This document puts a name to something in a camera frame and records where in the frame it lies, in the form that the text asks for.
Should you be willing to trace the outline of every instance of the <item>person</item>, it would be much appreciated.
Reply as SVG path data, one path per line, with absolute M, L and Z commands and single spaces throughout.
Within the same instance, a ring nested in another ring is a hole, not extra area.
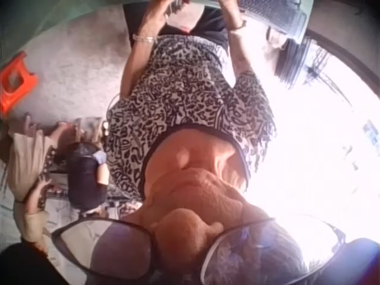
M 109 183 L 106 153 L 100 143 L 102 119 L 98 119 L 91 141 L 82 141 L 80 126 L 76 126 L 75 142 L 65 152 L 68 199 L 79 210 L 80 218 L 108 217 L 107 209 L 102 207 Z
M 190 33 L 166 25 L 170 3 L 123 7 L 132 49 L 106 152 L 115 184 L 143 201 L 123 219 L 154 235 L 165 270 L 185 274 L 221 232 L 268 217 L 242 194 L 276 127 L 237 0 L 205 7 Z
M 10 130 L 13 144 L 10 149 L 7 183 L 14 195 L 13 216 L 21 238 L 48 254 L 43 229 L 48 221 L 44 211 L 46 191 L 50 185 L 49 166 L 53 162 L 58 141 L 69 125 L 59 122 L 56 129 L 44 135 L 26 114 L 23 130 Z

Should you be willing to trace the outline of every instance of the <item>bracelet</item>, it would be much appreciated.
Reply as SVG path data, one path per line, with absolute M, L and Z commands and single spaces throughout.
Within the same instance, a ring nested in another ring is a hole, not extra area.
M 247 21 L 243 20 L 243 24 L 242 24 L 242 26 L 240 28 L 235 28 L 233 30 L 228 30 L 228 32 L 230 34 L 236 34 L 238 36 L 241 36 L 242 32 L 245 31 L 246 26 L 247 26 Z
M 142 43 L 156 43 L 157 41 L 156 37 L 140 37 L 140 36 L 137 36 L 136 34 L 133 34 L 132 38 L 136 42 L 142 42 Z

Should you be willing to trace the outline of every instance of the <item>black and white blouse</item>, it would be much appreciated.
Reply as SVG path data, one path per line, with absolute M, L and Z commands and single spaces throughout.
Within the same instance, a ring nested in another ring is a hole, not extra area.
M 131 95 L 111 108 L 106 152 L 116 185 L 131 200 L 144 199 L 145 167 L 158 145 L 194 128 L 238 150 L 247 181 L 276 133 L 273 113 L 257 77 L 227 83 L 224 49 L 194 36 L 162 36 Z

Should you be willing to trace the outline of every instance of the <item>red plastic stool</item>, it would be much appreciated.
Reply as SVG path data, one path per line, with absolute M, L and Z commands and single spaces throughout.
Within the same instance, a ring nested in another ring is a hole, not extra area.
M 18 101 L 24 98 L 28 92 L 31 92 L 38 83 L 37 76 L 30 74 L 25 67 L 23 61 L 25 56 L 25 52 L 20 52 L 20 54 L 1 71 L 0 111 L 2 116 L 6 115 L 8 111 L 12 109 Z M 10 76 L 15 73 L 19 76 L 21 83 L 13 90 L 10 83 Z

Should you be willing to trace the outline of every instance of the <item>concrete floor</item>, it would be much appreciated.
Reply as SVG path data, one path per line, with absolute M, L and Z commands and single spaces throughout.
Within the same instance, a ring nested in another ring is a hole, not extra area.
M 24 48 L 26 65 L 38 86 L 12 111 L 30 112 L 42 125 L 78 117 L 104 116 L 118 93 L 129 55 L 128 32 L 120 6 L 56 26 Z

